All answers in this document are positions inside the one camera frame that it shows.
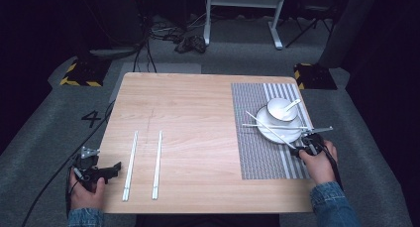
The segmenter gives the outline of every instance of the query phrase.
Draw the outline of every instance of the table leg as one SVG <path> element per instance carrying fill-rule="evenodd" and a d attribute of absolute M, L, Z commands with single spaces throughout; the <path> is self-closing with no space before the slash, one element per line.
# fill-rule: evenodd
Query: table leg
<path fill-rule="evenodd" d="M 274 21 L 268 22 L 269 31 L 271 32 L 272 39 L 274 40 L 275 48 L 278 50 L 283 49 L 283 44 L 281 43 L 280 37 L 277 32 L 277 23 L 278 17 L 280 16 L 281 8 L 283 7 L 284 0 L 278 0 L 277 7 L 275 9 Z"/>
<path fill-rule="evenodd" d="M 206 25 L 204 26 L 204 42 L 206 46 L 210 44 L 210 12 L 211 12 L 211 0 L 206 1 Z"/>

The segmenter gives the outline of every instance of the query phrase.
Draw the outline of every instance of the number 4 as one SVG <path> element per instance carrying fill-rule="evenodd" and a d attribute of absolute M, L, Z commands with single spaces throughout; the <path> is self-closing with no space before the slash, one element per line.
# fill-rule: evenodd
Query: number 4
<path fill-rule="evenodd" d="M 96 118 L 96 116 L 98 116 L 98 112 L 96 110 L 94 110 L 94 111 L 90 112 L 89 114 L 83 116 L 81 119 L 82 120 L 89 120 L 90 121 L 89 128 L 92 128 L 95 121 L 101 119 L 101 118 Z"/>

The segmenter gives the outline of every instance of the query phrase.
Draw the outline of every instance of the metal stand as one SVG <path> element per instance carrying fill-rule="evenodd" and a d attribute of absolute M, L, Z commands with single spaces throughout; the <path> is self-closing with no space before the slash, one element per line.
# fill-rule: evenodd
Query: metal stand
<path fill-rule="evenodd" d="M 210 44 L 210 11 L 211 6 L 237 6 L 237 7 L 256 7 L 256 8 L 275 8 L 274 20 L 268 22 L 274 45 L 278 50 L 283 49 L 283 45 L 278 36 L 276 25 L 281 12 L 284 0 L 207 0 L 206 4 L 206 24 L 204 26 L 204 41 L 206 46 Z"/>

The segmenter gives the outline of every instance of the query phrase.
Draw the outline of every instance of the gray carpet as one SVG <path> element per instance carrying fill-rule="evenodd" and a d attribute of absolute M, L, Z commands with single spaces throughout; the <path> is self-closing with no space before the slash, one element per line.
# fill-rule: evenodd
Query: gray carpet
<path fill-rule="evenodd" d="M 205 54 L 178 54 L 175 44 L 151 40 L 155 63 L 201 65 L 201 73 L 293 76 L 299 62 L 316 62 L 324 49 L 326 30 L 310 30 L 289 49 L 274 48 L 267 18 L 254 21 L 218 21 L 212 26 Z M 298 34 L 288 21 L 278 28 L 286 43 Z M 202 35 L 202 27 L 191 35 Z M 81 117 L 96 110 L 105 115 L 126 62 L 134 56 L 114 60 L 103 87 L 59 85 L 74 57 L 51 75 L 51 94 L 34 112 L 0 157 L 0 226 L 19 226 L 44 184 L 69 154 L 92 132 Z M 142 50 L 139 63 L 148 63 Z M 411 226 L 400 185 L 381 156 L 368 127 L 345 90 L 349 75 L 342 69 L 331 73 L 338 90 L 301 90 L 315 127 L 333 126 L 324 133 L 338 148 L 339 169 L 350 202 L 364 226 Z M 98 148 L 106 123 L 86 143 Z M 27 226 L 65 226 L 65 171 L 59 173 L 34 208 Z M 134 215 L 107 214 L 108 226 L 134 226 Z M 280 215 L 281 226 L 315 226 L 313 213 Z"/>

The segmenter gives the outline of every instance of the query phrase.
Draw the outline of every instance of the white chopsticks on table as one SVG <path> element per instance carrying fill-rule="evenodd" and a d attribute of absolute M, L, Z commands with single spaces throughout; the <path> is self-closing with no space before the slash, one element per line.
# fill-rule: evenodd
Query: white chopsticks on table
<path fill-rule="evenodd" d="M 160 171 L 160 153 L 161 153 L 161 131 L 158 133 L 158 144 L 157 144 L 157 165 L 155 167 L 155 181 L 154 190 L 152 192 L 152 199 L 158 199 L 158 174 Z"/>
<path fill-rule="evenodd" d="M 131 155 L 130 155 L 130 162 L 129 162 L 129 169 L 128 169 L 128 172 L 127 172 L 126 184 L 124 185 L 123 201 L 128 201 L 129 200 L 130 184 L 131 184 L 131 178 L 132 178 L 132 175 L 133 175 L 134 156 L 136 154 L 136 146 L 137 146 L 138 135 L 139 135 L 139 131 L 136 131 L 134 133 L 133 147 L 132 147 L 132 152 L 131 152 Z"/>
<path fill-rule="evenodd" d="M 244 127 L 263 127 L 262 125 L 257 124 L 242 124 Z M 271 129 L 283 129 L 283 130 L 301 130 L 301 129 L 309 129 L 307 126 L 268 126 Z"/>
<path fill-rule="evenodd" d="M 272 132 L 278 139 L 280 139 L 282 142 L 284 142 L 284 144 L 286 144 L 288 147 L 292 148 L 292 149 L 296 149 L 294 146 L 292 146 L 290 143 L 288 143 L 287 141 L 285 141 L 282 137 L 280 137 L 279 135 L 277 135 L 275 132 L 273 132 L 267 125 L 265 125 L 263 122 L 261 122 L 259 119 L 257 119 L 257 117 L 253 116 L 250 112 L 247 111 L 247 113 L 253 117 L 256 121 L 258 121 L 260 124 L 262 124 L 262 126 L 264 126 L 266 129 L 268 129 L 270 132 Z"/>

